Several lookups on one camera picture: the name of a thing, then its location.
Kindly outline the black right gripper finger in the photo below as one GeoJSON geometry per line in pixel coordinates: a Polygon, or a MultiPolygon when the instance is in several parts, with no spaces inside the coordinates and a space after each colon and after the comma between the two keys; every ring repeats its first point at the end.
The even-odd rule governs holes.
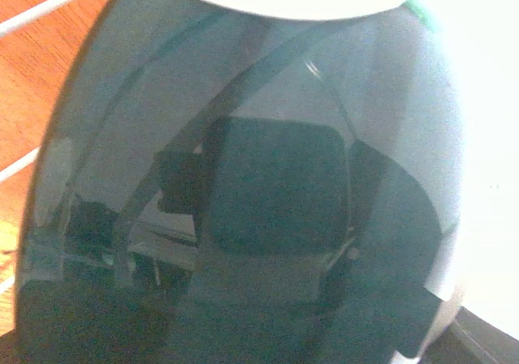
{"type": "Polygon", "coordinates": [[[422,363],[517,363],[518,339],[463,306],[420,312],[422,363]]]}

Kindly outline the white bowl black rim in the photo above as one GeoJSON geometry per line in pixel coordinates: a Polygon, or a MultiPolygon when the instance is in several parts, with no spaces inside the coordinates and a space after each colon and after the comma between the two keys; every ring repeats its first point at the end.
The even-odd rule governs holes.
{"type": "Polygon", "coordinates": [[[417,363],[461,103],[418,0],[109,0],[24,212],[23,363],[417,363]]]}

